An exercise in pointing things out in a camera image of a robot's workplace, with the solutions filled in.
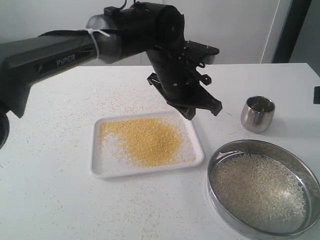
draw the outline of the white tray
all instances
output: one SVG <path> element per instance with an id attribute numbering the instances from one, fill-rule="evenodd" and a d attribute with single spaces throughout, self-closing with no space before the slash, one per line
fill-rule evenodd
<path id="1" fill-rule="evenodd" d="M 177 151 L 184 162 L 161 165 L 154 167 L 137 167 L 128 161 L 123 161 L 114 156 L 115 149 L 112 144 L 102 144 L 100 142 L 100 125 L 105 122 L 126 121 L 140 118 L 163 118 L 164 121 L 178 126 L 178 131 L 182 134 L 183 142 Z M 177 111 L 166 111 L 140 115 L 127 115 L 119 117 L 102 118 L 94 124 L 92 159 L 90 171 L 96 178 L 114 178 L 142 173 L 158 172 L 199 165 L 204 160 L 204 151 L 199 142 L 194 125 L 191 121 L 184 119 Z"/>

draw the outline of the black object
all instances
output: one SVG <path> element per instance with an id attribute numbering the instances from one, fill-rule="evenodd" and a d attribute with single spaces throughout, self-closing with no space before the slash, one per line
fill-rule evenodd
<path id="1" fill-rule="evenodd" d="M 39 37 L 0 44 L 0 143 L 8 137 L 5 113 L 21 118 L 32 85 L 98 57 L 107 64 L 146 52 L 155 73 L 148 78 L 167 103 L 191 120 L 196 108 L 215 116 L 220 101 L 201 85 L 211 83 L 197 67 L 211 64 L 217 48 L 185 41 L 185 19 L 170 5 L 135 2 L 130 8 L 105 7 L 95 15 L 87 29 L 101 30 L 92 35 L 86 30 L 55 30 Z"/>
<path id="2" fill-rule="evenodd" d="M 313 104 L 320 104 L 320 86 L 314 87 Z"/>
<path id="3" fill-rule="evenodd" d="M 272 63 L 288 63 L 308 13 L 311 0 L 292 0 Z"/>

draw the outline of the white table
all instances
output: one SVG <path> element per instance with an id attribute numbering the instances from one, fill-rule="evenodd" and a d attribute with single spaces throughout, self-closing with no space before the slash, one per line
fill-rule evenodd
<path id="1" fill-rule="evenodd" d="M 243 240 L 206 195 L 210 156 L 225 143 L 258 139 L 301 158 L 320 179 L 319 77 L 307 64 L 212 65 L 206 89 L 222 101 L 214 117 L 197 110 L 206 153 L 199 167 L 112 180 L 89 173 L 97 119 L 171 109 L 146 78 L 150 66 L 78 67 L 36 84 L 25 115 L 9 114 L 0 150 L 0 238 L 3 240 Z M 275 118 L 254 134 L 240 123 L 246 99 L 271 98 Z M 300 237 L 318 239 L 320 223 Z"/>

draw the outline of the metal cup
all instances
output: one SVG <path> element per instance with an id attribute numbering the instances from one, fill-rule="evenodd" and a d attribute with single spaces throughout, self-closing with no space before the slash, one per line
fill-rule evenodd
<path id="1" fill-rule="evenodd" d="M 276 105 L 264 96 L 251 96 L 247 99 L 241 112 L 243 127 L 253 133 L 268 129 L 274 118 Z"/>

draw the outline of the stainless steel bowl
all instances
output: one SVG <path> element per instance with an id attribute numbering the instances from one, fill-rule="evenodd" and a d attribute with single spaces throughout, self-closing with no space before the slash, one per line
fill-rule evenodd
<path id="1" fill-rule="evenodd" d="M 299 180 L 305 200 L 305 213 L 303 214 L 303 219 L 299 219 L 300 222 L 296 229 L 286 232 L 284 219 L 281 222 L 274 223 L 274 226 L 277 225 L 278 229 L 279 225 L 282 226 L 284 229 L 282 232 L 273 230 L 272 227 L 269 230 L 256 228 L 237 218 L 221 202 L 212 180 L 212 172 L 218 164 L 244 154 L 264 156 L 275 160 L 285 166 Z M 310 229 L 320 217 L 320 185 L 318 180 L 299 158 L 272 143 L 258 140 L 237 140 L 225 144 L 213 154 L 208 165 L 207 177 L 209 196 L 216 211 L 231 227 L 246 237 L 259 240 L 295 239 Z M 250 181 L 251 176 L 248 175 L 247 177 L 248 181 Z"/>

